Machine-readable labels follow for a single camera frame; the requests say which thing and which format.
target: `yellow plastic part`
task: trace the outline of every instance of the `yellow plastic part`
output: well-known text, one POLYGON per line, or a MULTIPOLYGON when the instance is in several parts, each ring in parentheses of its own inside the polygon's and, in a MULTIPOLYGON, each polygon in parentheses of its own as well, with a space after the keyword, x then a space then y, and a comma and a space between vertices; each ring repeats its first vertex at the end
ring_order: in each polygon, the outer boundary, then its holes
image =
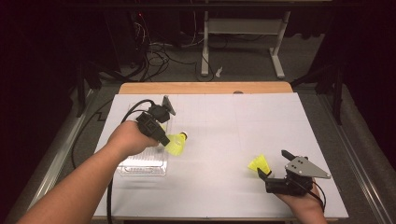
POLYGON ((247 167, 256 172, 257 168, 260 168, 266 175, 270 174, 271 172, 270 166, 262 154, 256 157, 247 167))
POLYGON ((166 145, 165 149, 171 155, 178 156, 184 150, 186 144, 187 135, 185 133, 168 134, 166 135, 170 142, 166 145))

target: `person's right hand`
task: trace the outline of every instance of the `person's right hand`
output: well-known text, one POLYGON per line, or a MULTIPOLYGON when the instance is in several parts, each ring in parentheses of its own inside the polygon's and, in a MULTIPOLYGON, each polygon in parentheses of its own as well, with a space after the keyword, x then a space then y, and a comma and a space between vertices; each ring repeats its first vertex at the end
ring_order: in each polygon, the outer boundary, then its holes
MULTIPOLYGON (((311 190, 319 196, 317 186, 313 184, 311 190)), ((280 200, 287 204, 291 212, 304 224, 327 223, 323 210, 318 199, 306 193, 304 196, 290 196, 285 194, 276 194, 280 200)))
POLYGON ((126 120, 114 130, 106 145, 118 150, 125 160, 128 156, 141 153, 146 147, 158 146, 158 141, 142 134, 135 121, 126 120))

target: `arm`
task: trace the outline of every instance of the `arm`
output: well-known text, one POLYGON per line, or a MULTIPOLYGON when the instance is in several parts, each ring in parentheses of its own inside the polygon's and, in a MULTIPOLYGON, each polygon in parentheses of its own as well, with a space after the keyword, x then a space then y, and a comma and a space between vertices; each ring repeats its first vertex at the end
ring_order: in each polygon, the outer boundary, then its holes
MULTIPOLYGON (((317 186, 313 185, 312 192, 319 196, 317 186)), ((287 204, 291 212, 304 224, 327 223, 318 200, 309 194, 302 197, 289 196, 285 194, 276 195, 287 204)))
POLYGON ((89 223, 120 162, 158 142, 133 121, 123 122, 107 144, 47 193, 19 223, 89 223))

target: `clear plastic container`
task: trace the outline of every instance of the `clear plastic container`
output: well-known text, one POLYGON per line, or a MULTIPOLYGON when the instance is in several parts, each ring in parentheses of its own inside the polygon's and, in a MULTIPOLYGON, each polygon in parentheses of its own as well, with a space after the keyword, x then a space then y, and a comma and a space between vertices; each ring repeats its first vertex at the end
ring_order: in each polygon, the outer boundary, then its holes
MULTIPOLYGON (((143 103, 136 110, 148 110, 149 107, 150 103, 143 103)), ((140 113, 133 113, 128 119, 134 120, 140 113)), ((170 130, 171 123, 171 120, 168 120, 161 124, 166 133, 170 130)), ((159 144, 157 147, 148 147, 142 153, 128 157, 120 163, 117 170, 121 175, 165 175, 167 162, 168 153, 165 147, 159 144)))

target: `white tabletop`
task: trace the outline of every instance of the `white tabletop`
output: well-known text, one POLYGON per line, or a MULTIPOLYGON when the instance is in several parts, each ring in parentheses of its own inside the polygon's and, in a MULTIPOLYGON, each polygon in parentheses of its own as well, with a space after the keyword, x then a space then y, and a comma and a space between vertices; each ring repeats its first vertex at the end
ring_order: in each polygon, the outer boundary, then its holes
MULTIPOLYGON (((131 103, 163 95, 116 95, 96 150, 131 103)), ((330 172, 297 93, 169 95, 177 115, 169 133, 187 132, 184 152, 168 156, 164 176, 114 174, 112 216, 133 218, 288 219, 289 208, 248 169, 263 154, 276 178, 289 162, 281 149, 307 156, 330 172)), ((332 179, 317 179, 327 197, 325 217, 347 217, 332 179)), ((94 217, 106 216, 106 193, 94 217)))

